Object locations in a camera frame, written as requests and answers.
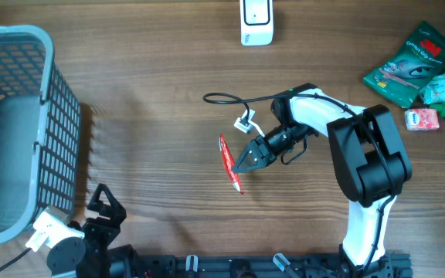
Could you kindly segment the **red stick sachet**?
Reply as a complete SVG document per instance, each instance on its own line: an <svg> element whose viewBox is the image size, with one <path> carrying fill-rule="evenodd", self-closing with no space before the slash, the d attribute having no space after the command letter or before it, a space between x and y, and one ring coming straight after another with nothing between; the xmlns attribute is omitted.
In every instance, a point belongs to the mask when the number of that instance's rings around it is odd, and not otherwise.
<svg viewBox="0 0 445 278"><path fill-rule="evenodd" d="M223 166L226 170L226 174L232 184L232 186L241 194L244 195L245 191L241 189L241 181L239 175L233 171L233 166L235 165L235 161L229 147L226 143L225 137L223 134L219 135L219 150L222 158Z"/></svg>

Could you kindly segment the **red square snack packet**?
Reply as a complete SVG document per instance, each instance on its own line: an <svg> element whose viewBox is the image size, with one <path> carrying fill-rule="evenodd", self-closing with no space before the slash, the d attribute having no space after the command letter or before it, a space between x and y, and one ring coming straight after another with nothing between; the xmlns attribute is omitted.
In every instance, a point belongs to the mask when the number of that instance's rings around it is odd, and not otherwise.
<svg viewBox="0 0 445 278"><path fill-rule="evenodd" d="M405 121L408 131L434 131L440 127L437 111L430 108L406 110Z"/></svg>

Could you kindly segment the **light green tissue packet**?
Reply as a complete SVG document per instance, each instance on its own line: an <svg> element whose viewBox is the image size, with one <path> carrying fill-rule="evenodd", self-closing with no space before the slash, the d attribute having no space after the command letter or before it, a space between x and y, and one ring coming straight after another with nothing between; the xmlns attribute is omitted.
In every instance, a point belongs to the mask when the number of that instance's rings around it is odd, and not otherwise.
<svg viewBox="0 0 445 278"><path fill-rule="evenodd" d="M420 96L425 104L445 102L445 73L435 76L421 89Z"/></svg>

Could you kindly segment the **green 3M gloves package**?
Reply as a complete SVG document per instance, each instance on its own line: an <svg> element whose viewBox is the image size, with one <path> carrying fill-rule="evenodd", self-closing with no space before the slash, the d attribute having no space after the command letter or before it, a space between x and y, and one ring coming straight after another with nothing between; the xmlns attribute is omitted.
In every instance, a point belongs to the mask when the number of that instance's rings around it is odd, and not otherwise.
<svg viewBox="0 0 445 278"><path fill-rule="evenodd" d="M415 99L435 76L445 70L445 36L421 22L387 62L363 78L363 83L402 108Z"/></svg>

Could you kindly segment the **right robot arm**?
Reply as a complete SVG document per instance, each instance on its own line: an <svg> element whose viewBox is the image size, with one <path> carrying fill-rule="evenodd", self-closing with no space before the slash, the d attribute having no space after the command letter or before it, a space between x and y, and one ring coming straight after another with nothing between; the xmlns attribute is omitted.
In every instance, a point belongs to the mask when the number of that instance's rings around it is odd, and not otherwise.
<svg viewBox="0 0 445 278"><path fill-rule="evenodd" d="M339 246L337 277L410 277L409 256L388 253L389 211L412 166L387 107L353 106L311 83L270 96L279 126L253 139L233 162L233 173L265 168L311 135L329 142L337 183L348 199L348 228Z"/></svg>

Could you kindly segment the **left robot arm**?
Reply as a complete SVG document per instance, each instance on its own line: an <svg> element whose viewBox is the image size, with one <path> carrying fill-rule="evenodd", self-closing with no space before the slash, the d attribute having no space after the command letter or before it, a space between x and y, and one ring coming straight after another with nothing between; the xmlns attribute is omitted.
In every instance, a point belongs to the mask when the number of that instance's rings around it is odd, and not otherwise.
<svg viewBox="0 0 445 278"><path fill-rule="evenodd" d="M51 248L47 266L52 277L151 277L151 270L140 261L130 245L109 249L121 232L127 218L126 209L105 184L99 184L87 209L99 214L79 226L72 222L84 237L69 237Z"/></svg>

